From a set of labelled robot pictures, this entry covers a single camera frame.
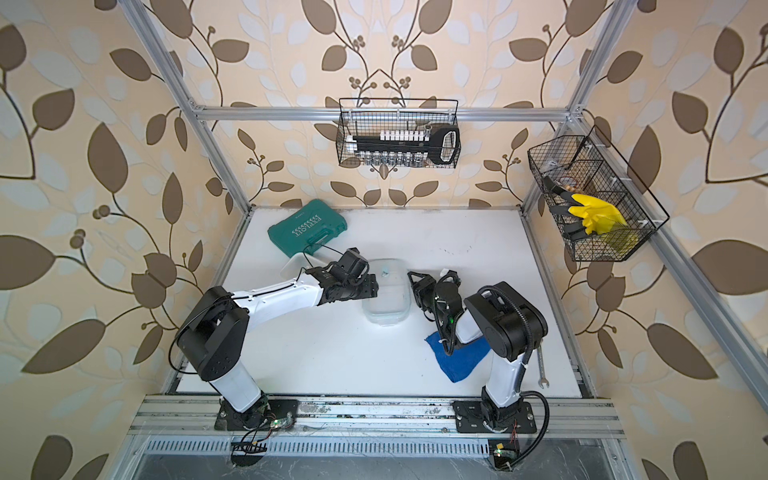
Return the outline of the clear lunch box teal seal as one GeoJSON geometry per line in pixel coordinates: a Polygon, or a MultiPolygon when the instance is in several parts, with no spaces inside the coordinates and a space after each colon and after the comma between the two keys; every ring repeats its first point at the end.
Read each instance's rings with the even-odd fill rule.
{"type": "Polygon", "coordinates": [[[370,272],[378,284],[377,296],[362,301],[363,312],[369,322],[379,326],[393,326],[409,315],[412,291],[407,268],[402,260],[394,258],[371,260],[370,272]]]}

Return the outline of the blue cleaning cloth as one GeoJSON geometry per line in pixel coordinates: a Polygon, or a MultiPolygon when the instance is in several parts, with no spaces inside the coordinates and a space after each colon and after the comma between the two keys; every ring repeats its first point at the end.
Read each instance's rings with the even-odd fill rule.
{"type": "Polygon", "coordinates": [[[484,338],[455,348],[451,355],[445,352],[437,332],[426,337],[425,342],[432,349],[439,368],[452,383],[465,380],[490,351],[484,338]]]}

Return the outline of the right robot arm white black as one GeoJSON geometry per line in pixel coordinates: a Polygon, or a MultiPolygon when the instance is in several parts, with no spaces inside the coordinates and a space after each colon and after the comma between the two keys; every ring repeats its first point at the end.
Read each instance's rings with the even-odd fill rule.
{"type": "Polygon", "coordinates": [[[493,354],[480,415],[492,430],[509,428],[523,408],[527,365],[548,334],[544,316],[504,281],[464,298],[454,270],[438,279],[413,271],[407,277],[417,307],[436,326],[426,342],[449,380],[466,379],[488,353],[493,354]]]}

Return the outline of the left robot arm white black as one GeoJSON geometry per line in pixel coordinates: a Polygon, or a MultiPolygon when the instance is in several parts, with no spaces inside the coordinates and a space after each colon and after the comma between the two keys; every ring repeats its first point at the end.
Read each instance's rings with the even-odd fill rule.
{"type": "Polygon", "coordinates": [[[370,263],[356,248],[325,266],[303,268],[272,286],[230,292],[208,289],[174,338],[198,377],[210,384],[229,410],[251,418],[264,410],[266,395],[241,361],[249,329],[307,308],[375,298],[379,286],[370,263]]]}

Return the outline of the small clear lunch box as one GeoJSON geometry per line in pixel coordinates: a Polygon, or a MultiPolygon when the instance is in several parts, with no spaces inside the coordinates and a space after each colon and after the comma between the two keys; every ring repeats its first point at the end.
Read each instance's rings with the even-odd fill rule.
{"type": "Polygon", "coordinates": [[[306,253],[297,253],[293,255],[285,266],[281,269],[280,275],[283,279],[296,279],[304,270],[313,267],[312,257],[306,253]]]}

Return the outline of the green plastic tool case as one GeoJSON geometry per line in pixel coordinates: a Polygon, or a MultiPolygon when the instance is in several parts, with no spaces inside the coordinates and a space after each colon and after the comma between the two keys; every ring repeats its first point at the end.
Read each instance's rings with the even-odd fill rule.
{"type": "Polygon", "coordinates": [[[315,199],[288,218],[272,225],[267,233],[272,243],[287,257],[314,254],[322,245],[347,230],[347,222],[336,210],[315,199]]]}

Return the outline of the black socket set holder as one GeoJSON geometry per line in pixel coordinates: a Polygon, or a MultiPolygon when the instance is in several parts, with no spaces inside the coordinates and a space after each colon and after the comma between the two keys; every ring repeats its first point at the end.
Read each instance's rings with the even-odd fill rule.
{"type": "Polygon", "coordinates": [[[345,148],[373,165],[449,166],[458,160],[461,140],[457,126],[426,124],[412,130],[348,135],[345,148]]]}

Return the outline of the silver combination wrench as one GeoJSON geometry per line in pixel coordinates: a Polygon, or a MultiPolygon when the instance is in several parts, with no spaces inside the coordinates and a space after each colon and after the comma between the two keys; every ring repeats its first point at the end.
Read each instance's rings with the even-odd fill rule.
{"type": "Polygon", "coordinates": [[[538,371],[539,371],[538,385],[541,389],[547,389],[550,386],[550,382],[546,375],[545,359],[543,355],[542,343],[539,344],[536,351],[537,351],[537,362],[538,362],[538,371]]]}

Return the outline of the black pliers in basket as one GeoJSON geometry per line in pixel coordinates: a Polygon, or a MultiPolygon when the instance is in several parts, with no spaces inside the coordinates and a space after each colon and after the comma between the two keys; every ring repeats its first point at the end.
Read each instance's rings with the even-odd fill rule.
{"type": "Polygon", "coordinates": [[[576,199],[576,195],[566,190],[549,176],[543,177],[545,193],[554,201],[549,207],[556,223],[561,227],[562,234],[569,241],[581,241],[588,237],[584,225],[583,214],[585,205],[576,199]]]}

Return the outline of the yellow rubber glove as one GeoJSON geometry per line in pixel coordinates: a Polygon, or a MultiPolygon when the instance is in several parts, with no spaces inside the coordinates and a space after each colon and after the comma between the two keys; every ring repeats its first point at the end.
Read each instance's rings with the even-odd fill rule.
{"type": "Polygon", "coordinates": [[[611,203],[597,197],[572,194],[571,216],[579,218],[587,235],[603,235],[628,226],[621,212],[611,203]]]}

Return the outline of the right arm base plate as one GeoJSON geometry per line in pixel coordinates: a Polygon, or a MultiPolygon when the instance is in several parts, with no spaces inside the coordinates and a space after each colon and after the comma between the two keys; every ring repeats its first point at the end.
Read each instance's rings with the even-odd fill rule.
{"type": "Polygon", "coordinates": [[[519,400],[499,408],[490,400],[454,401],[456,430],[462,434],[534,434],[538,431],[531,404],[519,400]]]}

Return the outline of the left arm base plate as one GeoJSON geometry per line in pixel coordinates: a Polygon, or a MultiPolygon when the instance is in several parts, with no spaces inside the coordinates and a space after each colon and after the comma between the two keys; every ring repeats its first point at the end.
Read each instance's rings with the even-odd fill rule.
{"type": "Polygon", "coordinates": [[[214,429],[217,431],[251,431],[290,428],[296,420],[297,400],[259,398],[245,412],[238,412],[225,399],[220,401],[214,429]]]}

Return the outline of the aluminium front rail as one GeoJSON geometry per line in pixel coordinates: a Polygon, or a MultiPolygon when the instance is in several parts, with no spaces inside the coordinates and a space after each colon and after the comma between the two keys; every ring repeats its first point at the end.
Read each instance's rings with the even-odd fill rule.
{"type": "MultiPolygon", "coordinates": [[[[538,431],[534,434],[462,434],[456,430],[454,401],[448,397],[280,396],[274,400],[299,402],[292,435],[504,438],[516,434],[532,438],[543,426],[544,408],[531,404],[538,431]]],[[[547,439],[603,440],[626,438],[612,402],[601,399],[551,398],[547,439]]],[[[224,435],[214,429],[220,400],[212,395],[152,395],[142,402],[129,432],[168,435],[224,435]]]]}

